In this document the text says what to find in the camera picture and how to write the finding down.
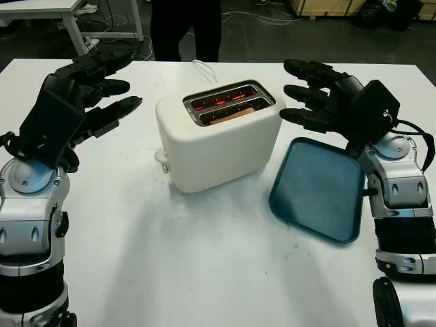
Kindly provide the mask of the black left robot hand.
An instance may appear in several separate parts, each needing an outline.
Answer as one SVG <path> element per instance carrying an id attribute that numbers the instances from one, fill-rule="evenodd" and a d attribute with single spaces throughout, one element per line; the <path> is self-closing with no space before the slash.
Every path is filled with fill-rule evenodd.
<path id="1" fill-rule="evenodd" d="M 98 138 L 119 126 L 119 121 L 133 112 L 142 103 L 142 98 L 130 96 L 105 108 L 97 104 L 105 97 L 121 95 L 130 90 L 124 80 L 109 79 L 110 75 L 132 62 L 132 51 L 89 52 L 60 67 L 50 75 L 49 82 L 58 82 L 50 89 L 58 95 L 73 97 L 78 101 L 82 115 L 78 124 L 65 138 L 65 147 L 59 165 L 66 172 L 78 170 L 79 159 L 74 148 L 90 137 Z"/>

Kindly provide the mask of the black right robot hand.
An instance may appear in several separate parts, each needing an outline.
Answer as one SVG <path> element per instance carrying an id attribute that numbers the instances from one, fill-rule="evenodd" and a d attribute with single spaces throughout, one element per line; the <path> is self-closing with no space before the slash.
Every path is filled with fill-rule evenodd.
<path id="1" fill-rule="evenodd" d="M 307 86 L 287 84 L 283 87 L 287 96 L 305 106 L 284 108 L 279 116 L 309 131 L 338 133 L 348 141 L 345 148 L 348 153 L 360 152 L 364 138 L 357 130 L 351 111 L 351 101 L 362 90 L 360 82 L 317 61 L 286 59 L 283 67 L 287 73 L 304 80 Z"/>

